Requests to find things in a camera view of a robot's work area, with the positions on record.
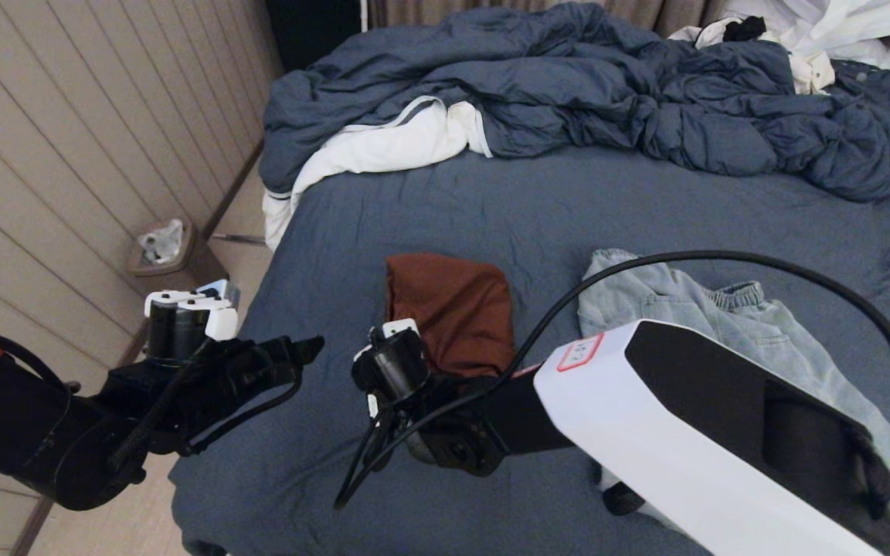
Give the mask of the rust brown shorts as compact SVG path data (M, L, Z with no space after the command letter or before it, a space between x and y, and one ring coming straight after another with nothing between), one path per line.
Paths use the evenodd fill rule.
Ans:
M435 373L501 375L515 358L512 307L494 264L437 253L386 258L386 320L416 323Z

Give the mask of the light blue denim jeans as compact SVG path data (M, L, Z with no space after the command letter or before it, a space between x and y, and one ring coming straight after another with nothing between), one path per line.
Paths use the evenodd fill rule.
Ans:
M677 267L658 263L592 285L579 296L578 319L584 337L639 319L698 331L861 423L890 471L890 420L879 398L870 394L870 383L856 375L885 371L890 385L890 349L860 313L854 314L854 324L869 337L858 341L854 357L841 359L784 303L767 298L759 282L711 289Z

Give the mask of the brown trash bin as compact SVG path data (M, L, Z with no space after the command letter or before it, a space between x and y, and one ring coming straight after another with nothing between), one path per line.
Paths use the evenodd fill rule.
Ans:
M209 283L229 278L229 271L212 252L200 229L190 219L173 219L182 219L185 224L184 240L177 260L170 264L148 266L139 259L141 247L137 244L137 238L151 226L155 226L156 222L153 222L135 236L126 259L127 274L148 293L159 290L197 290Z

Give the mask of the white plastic bin bag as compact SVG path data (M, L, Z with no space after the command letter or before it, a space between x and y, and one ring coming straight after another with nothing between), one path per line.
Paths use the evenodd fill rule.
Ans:
M144 265L165 265L177 260L184 240L185 224L182 219L156 222L137 238L141 247L139 259Z

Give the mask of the blue bed sheet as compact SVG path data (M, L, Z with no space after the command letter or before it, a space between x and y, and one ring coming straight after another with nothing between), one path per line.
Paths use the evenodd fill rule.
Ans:
M730 249L791 261L890 320L890 197L851 203L788 174L729 177L635 151L569 147L506 161L465 152L307 190L243 325L255 341L321 335L301 390L170 472L193 556L695 556L640 515L604 510L583 452L515 457L487 478L405 450L343 510L367 426L351 360L384 317L386 257L440 253L504 271L517 341L582 281L590 254Z

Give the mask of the black cabinet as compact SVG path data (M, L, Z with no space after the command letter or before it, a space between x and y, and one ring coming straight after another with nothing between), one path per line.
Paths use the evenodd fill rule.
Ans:
M282 67L304 70L362 28L360 0L264 0Z

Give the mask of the dark blue crumpled duvet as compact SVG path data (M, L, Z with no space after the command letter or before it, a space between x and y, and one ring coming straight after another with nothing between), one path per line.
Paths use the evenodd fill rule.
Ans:
M421 96L473 104L498 158L633 149L713 174L795 174L855 202L890 195L890 114L836 83L797 94L783 46L696 49L579 3L372 29L288 73L263 117L267 190L289 193L343 127L391 122Z

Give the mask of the beige curtain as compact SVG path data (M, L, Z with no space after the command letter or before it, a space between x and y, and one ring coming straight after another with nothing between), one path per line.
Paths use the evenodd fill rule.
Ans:
M555 5L589 3L641 29L668 36L687 25L698 27L719 14L727 0L369 0L370 29L395 25L437 25L459 12L502 7L524 12Z

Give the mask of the small black garment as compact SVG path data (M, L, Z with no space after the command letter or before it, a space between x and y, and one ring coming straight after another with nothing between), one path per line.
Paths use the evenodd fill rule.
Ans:
M746 18L731 18L724 27L723 42L759 41L767 32L766 20L760 15Z

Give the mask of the cream jacket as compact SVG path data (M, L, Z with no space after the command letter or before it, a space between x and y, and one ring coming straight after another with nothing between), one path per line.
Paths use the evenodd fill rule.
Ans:
M724 27L731 18L746 18L747 15L733 15L732 17L721 18L704 27L692 27L687 25L673 32L668 38L671 41L691 42L696 49L705 49L723 42L722 36ZM759 41L750 42L771 42L783 46L786 50L791 73L793 76L794 90L797 94L808 95L826 95L825 88L836 82L836 70L831 65L830 57L824 52L816 52L810 54L799 54L792 52L784 45L782 39L773 31L770 31L767 25L767 32Z

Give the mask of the white shirt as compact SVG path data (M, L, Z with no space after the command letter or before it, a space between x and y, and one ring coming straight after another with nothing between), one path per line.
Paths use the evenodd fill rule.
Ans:
M717 17L733 15L761 15L792 52L890 70L890 0L727 0Z

